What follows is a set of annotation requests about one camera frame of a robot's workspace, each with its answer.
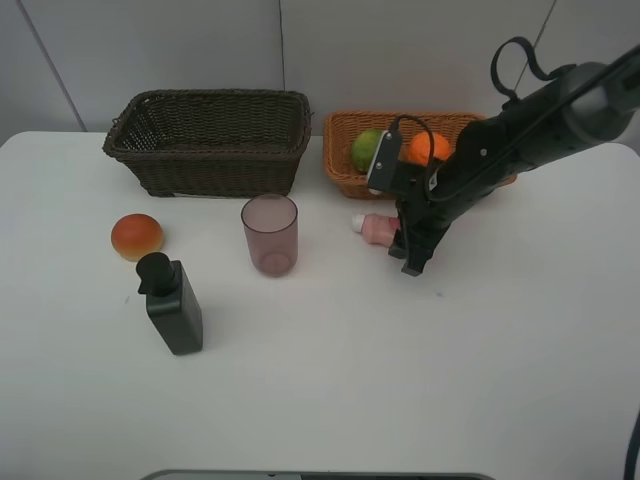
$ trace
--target black pump bottle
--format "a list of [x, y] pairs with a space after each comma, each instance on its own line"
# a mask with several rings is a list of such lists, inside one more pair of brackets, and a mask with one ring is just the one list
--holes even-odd
[[202, 350], [202, 313], [179, 260], [160, 252], [142, 257], [136, 265], [147, 296], [147, 315], [174, 355]]

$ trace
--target orange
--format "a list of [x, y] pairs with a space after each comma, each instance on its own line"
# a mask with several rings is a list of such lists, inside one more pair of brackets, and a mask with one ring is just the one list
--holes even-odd
[[[438, 160], [446, 160], [451, 155], [451, 147], [446, 138], [439, 133], [433, 134], [433, 140], [435, 142], [433, 149], [433, 156]], [[409, 154], [407, 161], [427, 166], [429, 163], [429, 148], [431, 147], [431, 140], [427, 132], [421, 132], [411, 139], [409, 143]]]

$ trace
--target white cap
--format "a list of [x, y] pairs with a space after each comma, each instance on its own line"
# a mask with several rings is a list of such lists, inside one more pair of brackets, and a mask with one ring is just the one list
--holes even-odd
[[356, 213], [353, 217], [351, 217], [351, 228], [356, 233], [362, 233], [362, 225], [364, 224], [364, 219], [366, 215], [362, 213]]

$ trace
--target white wall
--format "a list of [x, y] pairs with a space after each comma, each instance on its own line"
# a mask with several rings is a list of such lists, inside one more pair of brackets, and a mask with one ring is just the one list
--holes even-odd
[[[309, 97], [315, 135], [343, 109], [495, 115], [504, 101], [489, 76], [494, 52], [515, 35], [535, 39], [552, 3], [282, 0], [285, 83]], [[506, 84], [524, 64], [505, 49]]]
[[282, 88], [277, 0], [23, 0], [87, 129], [157, 88]]
[[[0, 143], [23, 130], [80, 129], [19, 1], [0, 0]], [[106, 130], [143, 90], [286, 83], [309, 97], [314, 134], [337, 109], [496, 114], [495, 49], [514, 35], [534, 40], [554, 3], [282, 0], [281, 49], [278, 0], [22, 1], [89, 130]], [[639, 19], [639, 0], [557, 0], [540, 62], [610, 61], [640, 43]], [[501, 77], [515, 85], [524, 55], [504, 53]], [[527, 72], [518, 91], [538, 86]]]
[[17, 4], [0, 0], [0, 145], [25, 130], [79, 129]]

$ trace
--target black cable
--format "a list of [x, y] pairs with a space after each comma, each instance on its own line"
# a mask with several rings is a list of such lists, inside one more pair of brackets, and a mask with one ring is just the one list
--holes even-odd
[[[433, 174], [435, 173], [435, 171], [438, 168], [438, 163], [436, 162], [433, 155], [435, 153], [435, 138], [433, 136], [433, 132], [431, 131], [431, 129], [429, 128], [429, 125], [427, 125], [427, 122], [425, 122], [424, 120], [420, 119], [419, 117], [416, 117], [415, 115], [408, 115], [408, 114], [402, 114], [402, 115], [398, 115], [396, 118], [393, 119], [393, 121], [391, 122], [391, 125], [389, 125], [389, 131], [391, 132], [397, 132], [398, 128], [400, 126], [400, 120], [403, 119], [407, 119], [407, 120], [412, 120], [415, 123], [417, 123], [418, 125], [420, 125], [425, 132], [427, 132], [427, 135], [429, 135], [429, 158], [427, 159], [427, 169], [425, 172], [425, 176], [427, 177], [428, 180], [431, 180], [431, 177], [433, 176]], [[425, 194], [427, 196], [427, 200], [430, 200], [430, 192], [429, 191], [425, 191]]]
[[623, 480], [634, 480], [636, 474], [636, 464], [638, 462], [638, 451], [640, 450], [640, 412], [636, 418], [636, 424], [631, 432], [629, 439], [629, 447], [627, 448], [627, 457], [624, 461]]
[[562, 67], [556, 68], [551, 73], [544, 73], [544, 70], [542, 70], [540, 64], [538, 63], [538, 57], [536, 57], [535, 47], [531, 45], [531, 42], [529, 40], [524, 37], [513, 37], [512, 39], [507, 40], [502, 45], [500, 45], [500, 48], [498, 48], [496, 53], [493, 55], [493, 60], [491, 60], [491, 82], [493, 83], [495, 89], [503, 95], [509, 97], [509, 100], [511, 102], [517, 102], [518, 95], [516, 94], [515, 90], [505, 87], [504, 84], [500, 81], [500, 77], [498, 75], [498, 59], [500, 58], [502, 49], [510, 43], [515, 43], [522, 47], [525, 55], [527, 56], [527, 65], [529, 66], [529, 70], [531, 70], [531, 73], [538, 80], [542, 80], [543, 82], [550, 82], [551, 80], [555, 80], [556, 78], [561, 77], [565, 73], [575, 68], [575, 65], [564, 65]]

